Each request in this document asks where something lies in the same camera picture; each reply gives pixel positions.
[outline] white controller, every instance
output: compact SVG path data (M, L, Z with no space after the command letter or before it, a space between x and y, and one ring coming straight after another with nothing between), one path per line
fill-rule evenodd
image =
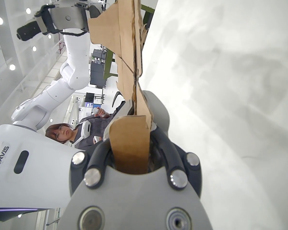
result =
M94 136L93 140L95 141L95 143L101 141L101 138L99 136Z

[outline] white table surface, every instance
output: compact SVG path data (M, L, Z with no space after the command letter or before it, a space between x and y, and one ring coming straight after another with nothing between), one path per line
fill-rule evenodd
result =
M159 0L140 84L199 155L214 229L288 229L288 0Z

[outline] woman's hand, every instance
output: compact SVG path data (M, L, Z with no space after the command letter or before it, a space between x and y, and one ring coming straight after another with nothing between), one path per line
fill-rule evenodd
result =
M101 109L101 108L99 108L99 107L97 107L97 109L98 109L98 113L95 114L95 116L100 116L100 117L103 117L103 118L108 118L108 117L110 117L110 114L107 113L107 112L105 112L104 109Z

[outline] purple light strip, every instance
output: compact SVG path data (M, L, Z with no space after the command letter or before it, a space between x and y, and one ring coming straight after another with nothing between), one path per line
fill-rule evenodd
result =
M0 212L17 212L17 211L37 211L38 209L32 208L1 208Z

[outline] cardboard piece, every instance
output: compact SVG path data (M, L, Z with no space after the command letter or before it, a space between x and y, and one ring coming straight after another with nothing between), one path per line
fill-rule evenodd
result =
M147 173L153 114L138 83L142 75L141 1L117 0L100 16L89 19L88 26L91 42L115 53L117 88L134 104L134 116L120 117L110 125L116 167L124 173Z
M109 138L119 171L147 173L149 147L146 145L149 145L150 133L143 131L146 131L146 116L124 116L110 126Z

